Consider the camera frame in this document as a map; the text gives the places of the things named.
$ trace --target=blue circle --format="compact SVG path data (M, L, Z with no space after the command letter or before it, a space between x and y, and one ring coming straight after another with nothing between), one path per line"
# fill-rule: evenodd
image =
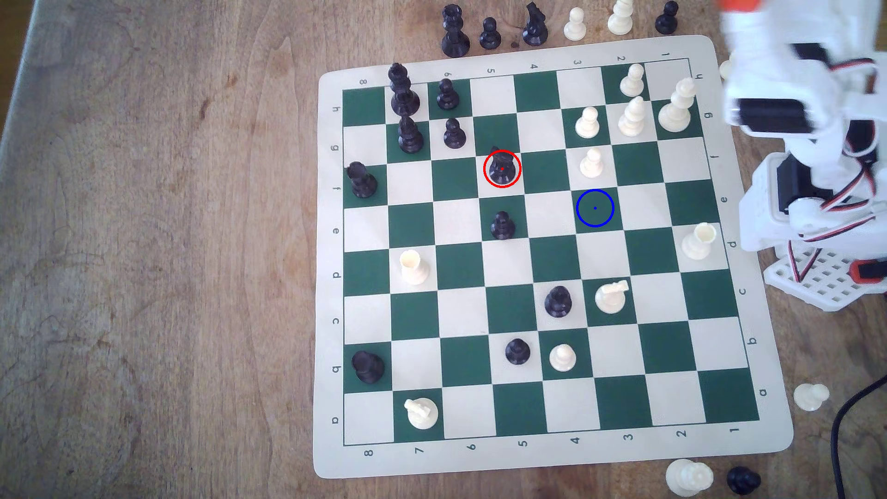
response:
M607 196L607 199L610 200L610 208L612 209L612 211L610 211L610 216L609 216L609 218L607 218L607 221L606 221L606 222L604 222L604 223L602 223L602 224L599 224L599 225L597 225L597 226L593 226L592 224L589 224L588 222L584 221L584 220L582 219L582 215L579 215L579 203L582 201L582 198L583 198L586 194L588 194L588 193L602 193L602 194L604 194L605 196ZM579 217L579 221L580 221L580 222L582 222L583 224L586 224L586 225L589 226L589 227L603 227L603 226L605 226L606 224L609 223L610 220L613 219L613 214L614 214L614 213L616 213L616 203L613 202L613 198L610 197L609 194L607 194L607 193L604 192L604 191L601 191L600 189L588 189L587 191L583 192L582 195L579 196L579 199L576 200L576 216Z

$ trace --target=green square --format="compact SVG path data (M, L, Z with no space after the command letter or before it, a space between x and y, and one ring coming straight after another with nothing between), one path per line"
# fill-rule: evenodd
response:
M387 249L353 251L342 258L346 297L382 295L389 292L389 252Z
M567 151L521 154L523 192L527 194L569 191Z
M684 283L684 299L690 319L739 315L733 279L728 269L682 273L680 279Z
M523 204L523 196L483 197L481 205L481 239L494 241L491 227L493 219L500 211L506 211L514 221L514 239L527 237L527 209Z
M391 295L392 340L437 335L437 291Z
M435 213L430 202L389 206L389 246L407 248L435 243Z
M634 99L634 97L629 97L619 90L619 84L628 75L629 66L631 64L616 64L614 66L604 66L600 69L600 77L604 82L604 99L607 101L607 104L622 104ZM647 71L644 71L644 75L640 79L644 82L644 91L640 93L640 96L644 100L650 100Z
M533 281L579 279L579 251L575 235L530 238Z
M438 246L437 288L483 286L483 251L480 242Z
M598 416L602 430L653 426L647 379L643 376L598 377Z
M552 349L567 344L576 352L576 366L562 373L552 367L548 356ZM588 329L562 329L559 331L539 331L539 355L542 356L542 379L569 379L592 377L592 354L588 346Z
M628 281L628 292L625 293L625 306L616 313L604 313L594 303L594 293L604 284L612 284L622 279ZM634 315L634 297L632 295L632 280L628 276L614 277L612 279L589 279L582 281L582 290L585 295L585 316L588 325L614 326L616 324L634 324L638 320Z
M342 169L341 202L343 208L362 208L364 206L381 206L388 204L388 170L384 164L367 166L366 171L376 177L376 192L363 199L351 192L351 179L348 178L348 169Z
M665 184L673 226L719 222L718 199L710 179Z
M385 123L385 87L341 92L341 126Z
M443 386L490 384L490 339L441 338L441 371Z
M393 393L394 403L394 441L395 442L427 442L444 439L444 396L440 388L427 390L404 390ZM410 423L404 402L416 399L429 399L437 406L437 422L427 430L420 430Z
M620 186L663 181L663 166L659 163L659 147L655 142L613 146L613 163L616 165L616 182Z
M569 109L561 109L561 118L563 119L563 136L567 144L567 149L575 147L591 147L603 146L609 144L609 128L607 126L607 108L604 106L594 106L598 110L598 124L600 129L598 134L590 139L583 139L576 134L576 121L582 117L584 107L571 107Z
M512 153L520 152L517 115L475 116L474 120L475 155L486 156L493 147Z
M427 161L431 159L431 140L441 139L439 137L431 137L428 132L428 122L416 122L419 132L425 139L422 149L413 154L405 153L397 144L397 123L385 125L386 149L388 150L388 162L410 162L410 161Z
M379 381L373 384L364 383L357 379L357 373L354 367L351 366L351 357L361 350L375 353L385 362L385 373ZM387 392L391 390L391 342L344 345L342 347L341 370L345 393Z
M494 384L493 406L497 437L548 433L541 381Z
M533 285L487 288L487 322L490 333L514 333L536 330L536 306Z
M632 275L678 271L671 227L625 231L625 249Z
M582 223L582 220L580 220L579 217L576 217L576 232L584 234L589 232L622 230L622 213L619 209L619 193L615 187L592 189L589 191L573 191L573 207L575 208L577 204L579 207L578 214L582 217L582 220L597 227L587 226Z
M459 105L453 109L443 110L437 105L437 94L440 93L439 82L428 83L428 118L445 120L462 118L471 115L471 80L452 80L452 89L459 94Z
M656 123L656 138L659 140L668 140L686 139L687 137L701 137L703 135L703 124L699 119L699 105L696 104L695 99L693 101L693 105L687 109L687 111L690 112L690 124L687 125L684 130L677 133L671 133L659 124L659 110L665 107L665 105L669 102L671 102L669 99L654 100L653 102L651 102L651 104L653 105L653 117L655 118L653 121Z
M517 112L541 111L557 109L561 106L561 97L557 91L557 73L524 73L514 75L514 100Z
M431 186L435 201L477 197L475 158L431 161Z
M755 387L748 368L699 371L706 423L757 421Z
M644 355L644 372L651 374L696 370L689 322L638 324L638 331L640 349Z

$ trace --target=wooden table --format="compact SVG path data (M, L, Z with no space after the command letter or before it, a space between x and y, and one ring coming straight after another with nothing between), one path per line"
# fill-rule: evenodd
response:
M521 2L464 2L474 39ZM638 2L632 37L657 36ZM551 38L573 4L542 0ZM615 40L609 1L586 1L585 42ZM323 480L311 464L318 79L347 67L441 59L442 2L38 3L0 151L0 498L672 497L665 461ZM682 0L678 34L726 57L718 12ZM481 53L472 45L469 55ZM746 185L774 140L734 134ZM761 254L761 268L773 261ZM706 458L730 494L834 495L837 408L887 370L887 306L822 313L767 288L792 408L776 455ZM887 391L845 419L856 497L887 496Z

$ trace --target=red circle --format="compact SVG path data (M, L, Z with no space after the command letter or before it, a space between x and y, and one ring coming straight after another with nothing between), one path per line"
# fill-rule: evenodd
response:
M510 154L511 156L513 156L514 159L517 161L517 175L514 176L514 180L511 181L511 184L508 184L508 185L505 185L505 186L500 186L499 184L496 184L496 183L494 183L492 180L490 180L490 175L487 173L487 162L488 162L488 161L490 160L490 158L493 157L493 155L496 154L496 153L509 153L509 154ZM506 188L506 187L510 187L510 186L513 186L514 184L516 184L518 178L521 177L521 171L522 171L522 170L523 170L523 167L521 166L521 159L517 157L517 154L512 153L512 152L509 151L508 149L499 149L499 150L493 151L493 152L490 153L490 155L487 156L487 158L486 158L485 160L483 160L483 177L487 179L487 182L490 182L490 185L491 185L491 186L498 187L498 188L500 188L500 189L504 189L504 188Z

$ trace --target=chessboard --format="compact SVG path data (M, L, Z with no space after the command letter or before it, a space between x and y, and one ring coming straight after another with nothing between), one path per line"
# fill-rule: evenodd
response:
M645 126L616 126L619 84L644 67ZM742 251L742 181L711 41L625 40L404 63L424 137L398 147L389 66L323 75L318 108L317 337L314 465L324 478L613 463L775 452L793 430L757 255ZM459 104L436 103L450 78ZM676 83L694 78L690 124L656 119ZM600 131L575 124L598 110ZM458 119L466 144L444 145ZM516 182L484 175L493 147L513 152ZM598 147L604 170L579 164ZM358 198L361 162L377 181ZM491 224L506 211L514 237ZM717 230L711 254L680 248L696 224ZM427 279L408 284L415 250ZM625 305L604 313L595 291L625 280ZM570 312L549 315L554 286ZM522 365L506 345L530 347ZM549 362L570 345L573 369ZM384 362L375 383L352 356ZM406 400L438 409L410 423Z

